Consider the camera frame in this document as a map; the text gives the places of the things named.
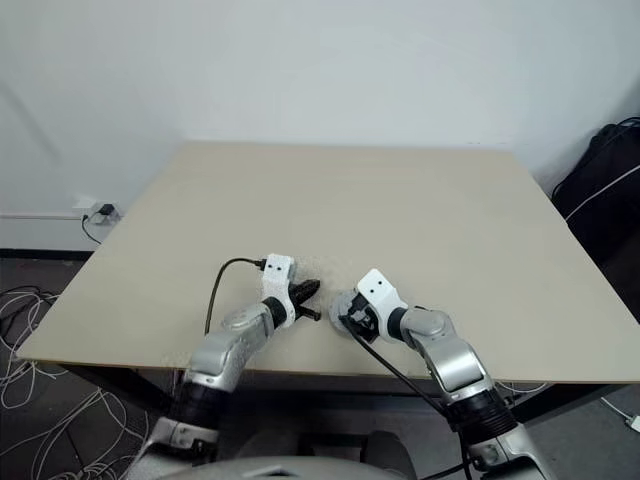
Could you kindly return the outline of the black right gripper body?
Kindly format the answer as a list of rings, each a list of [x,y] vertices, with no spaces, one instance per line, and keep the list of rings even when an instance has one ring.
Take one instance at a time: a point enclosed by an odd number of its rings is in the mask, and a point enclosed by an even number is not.
[[[338,321],[367,343],[379,336],[378,318],[366,298],[360,293],[347,293],[338,310]]]

